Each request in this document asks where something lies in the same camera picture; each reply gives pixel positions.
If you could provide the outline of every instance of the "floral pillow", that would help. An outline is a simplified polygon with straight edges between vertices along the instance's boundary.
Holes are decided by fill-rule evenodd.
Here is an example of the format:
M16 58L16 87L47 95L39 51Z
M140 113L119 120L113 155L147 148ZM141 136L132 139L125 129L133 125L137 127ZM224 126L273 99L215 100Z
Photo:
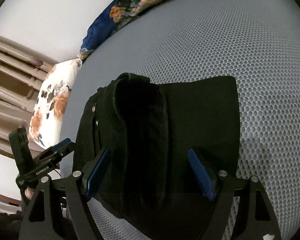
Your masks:
M44 149L59 142L63 115L81 67L80 59L55 64L42 83L30 121L28 139Z

